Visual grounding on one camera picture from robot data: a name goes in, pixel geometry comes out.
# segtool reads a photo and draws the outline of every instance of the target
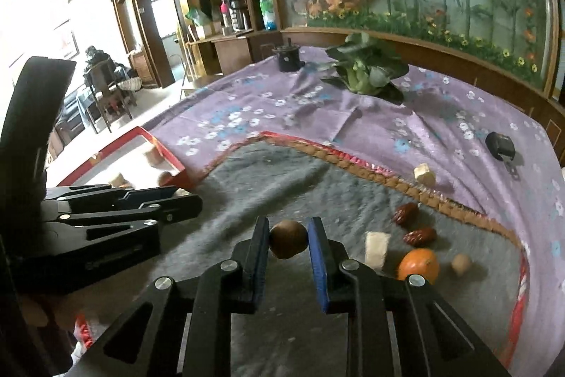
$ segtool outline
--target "wooden block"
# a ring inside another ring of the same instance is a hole
[[[120,186],[123,186],[124,184],[127,184],[128,181],[125,180],[123,174],[118,173],[118,175],[114,179],[109,180],[108,183],[112,187],[120,187]]]
[[[159,154],[159,151],[155,146],[146,151],[144,155],[147,163],[149,163],[151,166],[157,166],[163,161],[163,157],[161,157],[161,154]]]
[[[382,270],[385,263],[388,243],[391,239],[389,233],[367,232],[365,236],[365,265],[373,270]]]
[[[436,185],[436,174],[429,169],[427,163],[422,163],[414,168],[414,178],[430,189]]]

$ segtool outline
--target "red border trim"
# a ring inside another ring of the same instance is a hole
[[[120,136],[118,139],[103,147],[99,152],[91,155],[91,157],[87,161],[82,163],[77,169],[75,169],[65,179],[58,183],[58,186],[72,186],[76,181],[78,181],[81,176],[84,176],[87,172],[89,172],[102,159],[108,157],[108,155],[114,153],[137,136],[142,136],[152,145],[154,145],[159,151],[159,154],[172,166],[174,166],[174,168],[179,170],[178,174],[169,179],[169,181],[166,183],[167,186],[174,185],[179,188],[188,190],[188,188],[193,185],[192,181],[188,177],[185,166],[180,162],[180,160],[175,157],[174,154],[169,151],[169,149],[167,149],[161,143],[161,141],[155,138],[151,133],[140,126],[135,126],[130,131]]]

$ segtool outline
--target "blue gripper pad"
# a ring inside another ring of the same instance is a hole
[[[324,225],[317,216],[308,222],[308,247],[318,303],[322,311],[327,312],[329,307],[328,273],[322,248],[329,249],[329,244]]]

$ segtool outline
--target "metal screw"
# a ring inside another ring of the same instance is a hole
[[[235,269],[237,269],[237,265],[238,264],[236,260],[228,259],[221,263],[220,269],[222,269],[224,272],[233,272]]]
[[[426,280],[422,275],[410,275],[408,277],[408,283],[419,288],[420,286],[424,286],[426,284]]]
[[[359,268],[359,262],[354,259],[346,259],[341,263],[341,266],[348,272],[351,272]]]
[[[155,280],[155,287],[157,289],[169,289],[173,284],[173,280],[171,280],[168,276],[162,276],[161,278],[157,278]]]

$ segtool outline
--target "small round ball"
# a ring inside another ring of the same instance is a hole
[[[163,171],[163,173],[161,173],[157,178],[157,184],[159,185],[159,187],[163,187],[164,185],[166,185],[166,183],[169,182],[169,179],[171,179],[172,177],[173,175],[170,171]]]
[[[290,259],[308,247],[308,232],[301,223],[285,219],[270,230],[269,247],[276,258]]]
[[[451,261],[451,268],[457,274],[457,276],[463,276],[465,272],[467,272],[471,268],[472,264],[473,262],[467,254],[460,253]]]

